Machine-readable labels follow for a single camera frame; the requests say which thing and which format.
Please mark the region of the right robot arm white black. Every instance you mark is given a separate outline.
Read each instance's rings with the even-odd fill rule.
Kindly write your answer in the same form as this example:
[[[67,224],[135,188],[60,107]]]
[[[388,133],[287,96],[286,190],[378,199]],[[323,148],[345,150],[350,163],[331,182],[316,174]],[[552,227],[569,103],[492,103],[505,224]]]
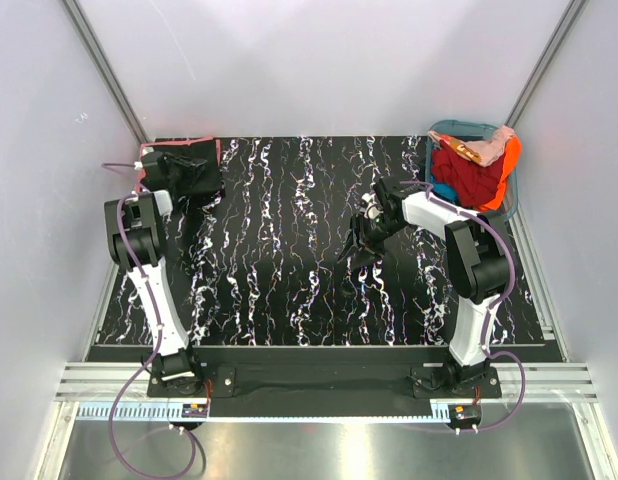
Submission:
[[[490,338],[500,304],[516,281],[503,218],[480,214],[437,197],[433,185],[383,177],[362,197],[350,219],[340,262],[353,269],[382,259],[385,241],[406,227],[420,227],[445,242],[447,276],[458,295],[455,330],[443,365],[427,378],[411,377],[427,392],[465,396],[486,377]]]

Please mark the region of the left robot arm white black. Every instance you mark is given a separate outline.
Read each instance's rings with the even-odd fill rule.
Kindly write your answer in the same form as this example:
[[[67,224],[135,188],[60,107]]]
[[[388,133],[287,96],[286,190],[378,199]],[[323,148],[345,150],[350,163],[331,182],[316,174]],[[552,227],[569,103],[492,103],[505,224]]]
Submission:
[[[106,169],[136,173],[131,194],[104,204],[108,250],[126,272],[143,306],[153,351],[143,362],[151,383],[182,395],[197,394],[205,372],[190,345],[173,300],[167,276],[167,247],[163,218],[174,199],[213,197],[223,189],[215,158],[195,158],[152,151],[132,164],[105,163]]]

